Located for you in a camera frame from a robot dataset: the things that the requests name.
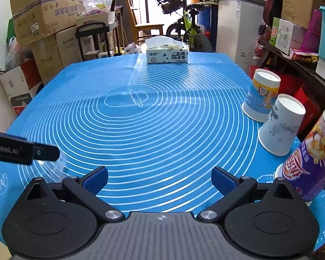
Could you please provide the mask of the large top cardboard box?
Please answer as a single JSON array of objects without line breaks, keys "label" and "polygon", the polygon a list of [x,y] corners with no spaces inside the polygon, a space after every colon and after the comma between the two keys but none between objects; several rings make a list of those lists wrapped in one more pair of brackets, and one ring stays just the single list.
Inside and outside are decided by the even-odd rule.
[{"label": "large top cardboard box", "polygon": [[83,0],[10,0],[16,39],[25,47],[76,24]]}]

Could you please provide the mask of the dark wooden shelf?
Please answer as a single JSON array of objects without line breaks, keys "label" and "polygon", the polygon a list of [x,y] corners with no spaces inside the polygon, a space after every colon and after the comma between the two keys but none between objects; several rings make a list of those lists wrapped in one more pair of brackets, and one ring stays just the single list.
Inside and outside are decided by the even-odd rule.
[{"label": "dark wooden shelf", "polygon": [[259,39],[258,44],[268,50],[262,67],[273,69],[274,72],[282,72],[299,78],[304,86],[306,94],[313,98],[320,110],[325,108],[325,79],[319,76],[308,65],[303,66],[295,60],[290,60],[273,47],[268,41]]}]

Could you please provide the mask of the lower cardboard box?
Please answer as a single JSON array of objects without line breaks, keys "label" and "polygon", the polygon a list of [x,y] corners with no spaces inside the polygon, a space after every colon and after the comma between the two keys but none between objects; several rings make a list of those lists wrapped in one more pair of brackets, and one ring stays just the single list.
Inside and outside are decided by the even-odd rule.
[{"label": "lower cardboard box", "polygon": [[76,26],[67,28],[31,44],[44,85],[70,64],[81,62],[82,53],[94,50],[92,37],[83,37],[81,42],[78,42],[76,28]]}]

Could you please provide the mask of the blue yellow paper cup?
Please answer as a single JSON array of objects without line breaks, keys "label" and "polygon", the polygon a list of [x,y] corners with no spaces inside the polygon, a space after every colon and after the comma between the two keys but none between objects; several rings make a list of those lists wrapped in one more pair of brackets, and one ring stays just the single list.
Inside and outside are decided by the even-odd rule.
[{"label": "blue yellow paper cup", "polygon": [[266,69],[258,68],[252,78],[247,98],[241,108],[252,120],[263,123],[278,96],[281,78]]}]

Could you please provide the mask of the blue silicone baking mat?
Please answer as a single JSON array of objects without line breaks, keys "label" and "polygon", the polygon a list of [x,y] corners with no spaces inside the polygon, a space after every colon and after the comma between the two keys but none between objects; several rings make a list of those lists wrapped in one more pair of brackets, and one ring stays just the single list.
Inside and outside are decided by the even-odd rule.
[{"label": "blue silicone baking mat", "polygon": [[[85,248],[59,259],[218,259],[209,233],[215,226],[197,219],[223,197],[212,169],[271,184],[285,161],[261,146],[261,124],[242,111],[250,86],[222,54],[191,53],[187,63],[163,64],[126,55],[62,70],[8,134],[59,146],[67,157],[65,178],[104,166],[109,179],[97,197],[125,219],[102,225]],[[54,182],[35,161],[0,161],[5,245],[3,223],[35,177]],[[307,206],[318,237],[325,236],[325,195]]]}]

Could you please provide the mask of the purple milk tea cup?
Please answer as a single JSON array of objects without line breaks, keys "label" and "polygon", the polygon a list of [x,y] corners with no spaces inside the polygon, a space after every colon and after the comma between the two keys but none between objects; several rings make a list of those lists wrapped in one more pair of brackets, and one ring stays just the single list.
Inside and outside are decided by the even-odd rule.
[{"label": "purple milk tea cup", "polygon": [[305,140],[276,169],[307,203],[325,188],[325,110]]}]

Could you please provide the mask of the white tissue box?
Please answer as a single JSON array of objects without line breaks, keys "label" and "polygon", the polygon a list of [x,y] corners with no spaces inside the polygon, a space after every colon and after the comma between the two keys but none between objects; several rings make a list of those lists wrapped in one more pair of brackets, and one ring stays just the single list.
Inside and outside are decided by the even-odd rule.
[{"label": "white tissue box", "polygon": [[189,46],[167,36],[155,36],[145,41],[147,63],[187,63]]}]

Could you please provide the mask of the white grey paper cup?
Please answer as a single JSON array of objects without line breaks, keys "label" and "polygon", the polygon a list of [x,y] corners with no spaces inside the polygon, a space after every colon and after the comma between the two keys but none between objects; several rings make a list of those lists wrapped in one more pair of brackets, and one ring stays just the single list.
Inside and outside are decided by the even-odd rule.
[{"label": "white grey paper cup", "polygon": [[263,125],[258,140],[266,151],[286,156],[305,116],[304,105],[288,94],[279,94]]}]

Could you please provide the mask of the green black bicycle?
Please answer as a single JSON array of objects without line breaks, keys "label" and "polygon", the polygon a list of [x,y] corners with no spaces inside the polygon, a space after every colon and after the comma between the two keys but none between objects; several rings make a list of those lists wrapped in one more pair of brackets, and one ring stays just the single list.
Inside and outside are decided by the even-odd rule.
[{"label": "green black bicycle", "polygon": [[167,28],[166,36],[177,41],[183,41],[193,52],[213,52],[213,47],[207,36],[202,33],[201,26],[195,21],[196,16],[205,10],[205,5],[187,0],[157,0],[163,14],[183,9],[183,16]]}]

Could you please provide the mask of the white red cardboard box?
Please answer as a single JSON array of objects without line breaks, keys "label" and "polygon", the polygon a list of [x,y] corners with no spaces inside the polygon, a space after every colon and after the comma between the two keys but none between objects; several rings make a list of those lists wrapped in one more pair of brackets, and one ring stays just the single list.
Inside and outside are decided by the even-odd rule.
[{"label": "white red cardboard box", "polygon": [[12,70],[0,69],[0,82],[17,116],[44,87],[34,58]]}]

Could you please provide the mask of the black metal cart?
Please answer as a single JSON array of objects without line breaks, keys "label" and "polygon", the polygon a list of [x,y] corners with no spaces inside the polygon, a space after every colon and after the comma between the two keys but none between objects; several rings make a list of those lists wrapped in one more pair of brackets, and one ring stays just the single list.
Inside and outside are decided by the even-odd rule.
[{"label": "black metal cart", "polygon": [[119,22],[115,21],[113,23],[110,24],[106,24],[104,22],[96,22],[96,21],[91,21],[91,22],[86,22],[84,25],[82,26],[77,26],[76,27],[76,33],[75,33],[75,37],[78,41],[78,47],[80,50],[80,54],[81,54],[81,59],[84,62],[85,61],[85,57],[84,57],[84,52],[83,52],[83,48],[81,45],[81,38],[85,38],[85,37],[89,37],[91,36],[93,38],[93,42],[94,42],[94,48],[95,50],[100,50],[100,43],[98,41],[98,36],[100,36],[101,34],[104,34],[104,41],[105,41],[105,46],[106,46],[106,50],[109,53],[110,52],[110,46],[109,46],[109,39],[108,39],[108,33],[115,30],[115,37],[116,37],[116,42],[117,42],[117,53],[114,53],[114,56],[120,56],[120,44],[119,44],[119,34],[118,34],[118,26],[119,26]]}]

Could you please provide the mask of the green white carton box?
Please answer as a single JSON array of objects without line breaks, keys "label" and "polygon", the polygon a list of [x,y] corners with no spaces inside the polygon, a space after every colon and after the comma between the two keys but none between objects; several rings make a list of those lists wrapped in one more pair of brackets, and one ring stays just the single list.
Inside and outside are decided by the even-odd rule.
[{"label": "green white carton box", "polygon": [[290,55],[291,49],[300,49],[306,29],[290,21],[274,18],[270,44],[283,54]]}]

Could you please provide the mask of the clear plastic cup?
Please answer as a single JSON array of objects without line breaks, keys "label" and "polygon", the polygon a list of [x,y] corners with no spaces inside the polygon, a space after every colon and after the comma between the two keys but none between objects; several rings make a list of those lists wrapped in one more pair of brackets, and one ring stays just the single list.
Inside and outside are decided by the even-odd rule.
[{"label": "clear plastic cup", "polygon": [[39,164],[54,182],[61,182],[65,177],[66,154],[53,144],[34,144],[33,160]]}]

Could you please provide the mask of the clear plastic bag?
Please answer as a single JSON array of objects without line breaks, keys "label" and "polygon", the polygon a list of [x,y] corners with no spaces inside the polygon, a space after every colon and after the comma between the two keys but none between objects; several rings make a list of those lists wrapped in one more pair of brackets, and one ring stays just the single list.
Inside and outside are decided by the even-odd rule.
[{"label": "clear plastic bag", "polygon": [[104,12],[109,12],[114,0],[83,0],[83,5],[86,12],[93,10],[100,10]]}]

